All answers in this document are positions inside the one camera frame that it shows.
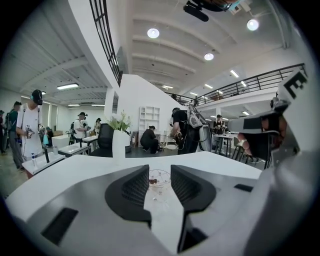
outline white table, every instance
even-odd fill
[[[22,184],[6,199],[6,204],[13,215],[27,221],[39,208],[78,182],[143,165],[149,165],[150,170],[169,173],[171,165],[183,165],[209,173],[256,180],[262,172],[244,163],[205,151],[163,157],[125,158],[121,165],[115,165],[110,157],[75,155]],[[172,254],[176,254],[184,210],[170,185],[162,191],[162,195],[159,195],[157,191],[149,189],[144,209],[151,213],[152,233]],[[166,227],[172,228],[170,234]]]
[[[69,145],[70,137],[68,135],[60,135],[56,137],[52,137],[52,145],[61,149]]]
[[[88,147],[89,147],[89,155],[91,154],[92,152],[92,149],[90,147],[90,143],[93,143],[94,145],[94,142],[96,142],[98,140],[98,136],[97,135],[93,135],[93,136],[90,136],[90,137],[86,137],[86,138],[83,138],[82,141],[84,143],[87,143]]]
[[[53,152],[48,153],[48,157],[50,162],[47,162],[46,155],[41,155],[35,159],[36,166],[34,166],[34,162],[32,160],[23,162],[22,166],[32,175],[36,175],[44,169],[66,158],[64,155],[55,154]]]
[[[58,153],[60,155],[64,155],[65,157],[69,158],[78,154],[83,153],[84,151],[88,150],[88,146],[86,143],[82,142],[82,147],[80,147],[80,142],[65,146],[58,149]]]

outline white vase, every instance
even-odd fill
[[[112,139],[112,157],[116,165],[120,165],[126,158],[127,134],[120,130],[114,130]]]

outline black railing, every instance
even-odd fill
[[[176,100],[179,104],[181,104],[183,106],[190,106],[190,105],[194,105],[194,103],[195,103],[193,98],[170,93],[170,92],[165,92],[165,93],[168,94],[171,98],[173,98],[174,100]]]
[[[234,82],[218,89],[213,89],[213,91],[199,96],[196,99],[196,105],[201,106],[229,97],[277,87],[282,80],[284,80],[291,74],[291,72],[296,69],[300,69],[305,75],[307,75],[305,71],[305,65],[303,63],[283,67],[267,73],[252,76],[238,82]]]
[[[112,43],[106,0],[90,0],[90,5],[95,27],[99,34],[105,56],[109,62],[114,77],[120,86],[123,72],[119,69],[114,45]]]

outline black office chair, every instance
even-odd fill
[[[114,137],[114,129],[110,127],[107,123],[102,123],[100,127],[100,132],[98,135],[98,145],[95,151],[93,151],[90,156],[112,158],[112,140]]]

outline black cap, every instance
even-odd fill
[[[32,100],[37,105],[42,105],[42,91],[40,90],[34,90],[32,95]]]

